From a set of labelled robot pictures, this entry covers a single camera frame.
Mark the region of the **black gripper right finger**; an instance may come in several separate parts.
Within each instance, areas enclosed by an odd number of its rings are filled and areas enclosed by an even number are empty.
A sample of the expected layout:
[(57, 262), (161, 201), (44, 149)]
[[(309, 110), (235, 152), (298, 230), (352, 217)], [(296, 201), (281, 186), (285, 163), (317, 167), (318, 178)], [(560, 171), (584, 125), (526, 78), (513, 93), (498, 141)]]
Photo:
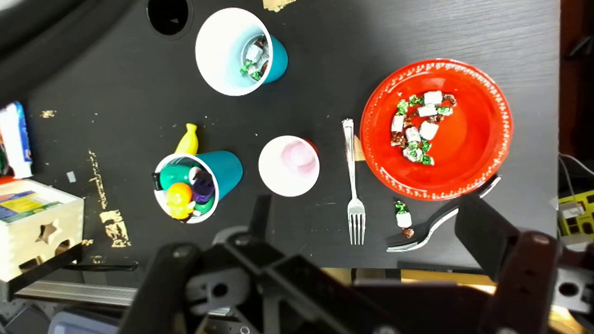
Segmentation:
[(478, 197), (458, 204), (454, 234), (495, 282), (480, 316), (485, 334), (545, 334), (556, 271), (556, 243), (517, 230)]

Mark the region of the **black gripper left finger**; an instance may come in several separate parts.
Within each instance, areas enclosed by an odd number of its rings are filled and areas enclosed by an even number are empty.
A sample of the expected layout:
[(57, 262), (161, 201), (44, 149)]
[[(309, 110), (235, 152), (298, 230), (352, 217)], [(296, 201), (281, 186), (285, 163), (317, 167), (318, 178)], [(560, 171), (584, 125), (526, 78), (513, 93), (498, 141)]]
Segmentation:
[(227, 308), (248, 327), (263, 327), (250, 247), (265, 245), (270, 197), (259, 195), (250, 221), (226, 228), (209, 249), (162, 245), (125, 310), (118, 334), (188, 334), (209, 312)]

